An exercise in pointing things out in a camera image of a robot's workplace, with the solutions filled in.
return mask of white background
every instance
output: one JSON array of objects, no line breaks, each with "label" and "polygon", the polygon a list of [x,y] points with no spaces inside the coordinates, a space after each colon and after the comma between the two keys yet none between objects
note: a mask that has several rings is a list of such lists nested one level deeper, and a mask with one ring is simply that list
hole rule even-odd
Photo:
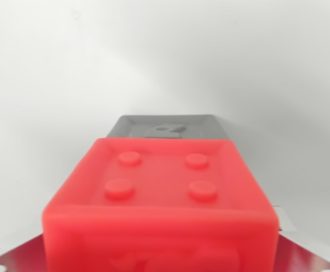
[{"label": "white background", "polygon": [[192,113],[330,244],[330,1],[0,0],[0,239],[121,114]]}]

